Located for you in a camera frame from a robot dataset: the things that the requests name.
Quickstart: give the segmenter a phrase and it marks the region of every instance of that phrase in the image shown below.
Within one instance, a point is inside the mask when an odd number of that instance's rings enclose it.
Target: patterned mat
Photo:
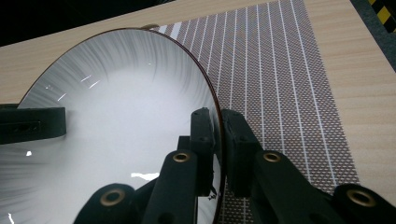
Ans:
[[[245,115],[262,147],[284,153],[315,187],[358,183],[303,0],[240,8],[155,30],[189,49],[220,106]],[[251,223],[227,190],[219,223]]]

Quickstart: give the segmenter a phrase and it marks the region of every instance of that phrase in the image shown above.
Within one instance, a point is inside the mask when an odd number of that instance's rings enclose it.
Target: wooden surface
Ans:
[[[0,48],[0,104],[18,103],[58,57],[121,27],[185,21],[269,0],[178,0]],[[348,0],[306,0],[361,184],[396,205],[396,74]]]

